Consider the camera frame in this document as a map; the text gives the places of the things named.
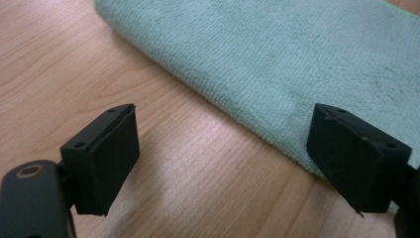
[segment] terry cloth fabric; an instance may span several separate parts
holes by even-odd
[[[420,18],[380,0],[96,0],[121,36],[309,172],[316,102],[413,148]]]

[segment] wooden surface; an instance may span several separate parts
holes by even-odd
[[[392,215],[355,214],[115,34],[90,0],[1,0],[0,68],[0,177],[58,162],[102,111],[137,105],[142,156],[108,217],[72,209],[78,237],[394,237]]]

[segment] green towel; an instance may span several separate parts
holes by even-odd
[[[316,102],[420,149],[420,18],[379,0],[96,0],[121,36],[321,176]]]

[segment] teal cloth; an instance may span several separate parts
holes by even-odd
[[[316,102],[420,149],[420,18],[380,0],[96,0],[121,36],[309,172]]]

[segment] light brown tabletop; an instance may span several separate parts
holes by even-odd
[[[0,68],[0,177],[59,162],[104,110],[137,105],[142,155],[107,217],[72,209],[78,237],[395,236],[392,214],[361,218],[113,32],[91,0],[1,0]]]

